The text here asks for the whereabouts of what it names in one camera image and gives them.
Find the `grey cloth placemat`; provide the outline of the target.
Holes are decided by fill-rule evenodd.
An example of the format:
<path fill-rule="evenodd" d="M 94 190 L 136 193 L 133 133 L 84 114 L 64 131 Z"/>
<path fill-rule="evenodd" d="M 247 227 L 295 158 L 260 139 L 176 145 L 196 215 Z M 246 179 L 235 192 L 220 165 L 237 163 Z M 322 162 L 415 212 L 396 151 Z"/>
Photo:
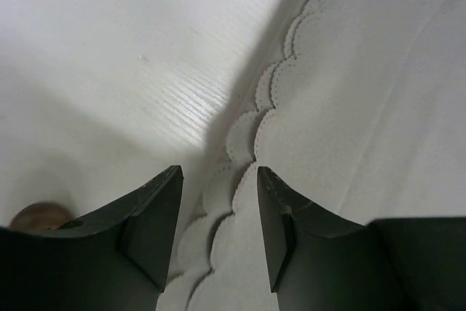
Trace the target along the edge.
<path fill-rule="evenodd" d="M 232 125 L 159 310 L 276 310 L 257 172 L 365 224 L 465 214 L 465 0 L 307 0 Z"/>

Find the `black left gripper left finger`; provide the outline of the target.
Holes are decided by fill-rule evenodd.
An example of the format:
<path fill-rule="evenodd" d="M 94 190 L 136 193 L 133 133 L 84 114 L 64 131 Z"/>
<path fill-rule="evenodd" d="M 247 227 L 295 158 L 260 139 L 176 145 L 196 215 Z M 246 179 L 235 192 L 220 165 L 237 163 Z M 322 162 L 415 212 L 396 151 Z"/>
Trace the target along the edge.
<path fill-rule="evenodd" d="M 57 229 L 1 229 L 3 310 L 154 310 L 167 284 L 182 195 L 172 165 Z"/>

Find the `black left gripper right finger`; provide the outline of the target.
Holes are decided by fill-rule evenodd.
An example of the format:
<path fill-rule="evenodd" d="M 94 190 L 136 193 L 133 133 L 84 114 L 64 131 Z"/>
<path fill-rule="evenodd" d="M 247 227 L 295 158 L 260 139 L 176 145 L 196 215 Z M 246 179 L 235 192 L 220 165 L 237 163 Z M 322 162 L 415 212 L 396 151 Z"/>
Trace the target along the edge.
<path fill-rule="evenodd" d="M 281 310 L 463 310 L 465 219 L 356 224 L 257 171 L 270 288 Z"/>

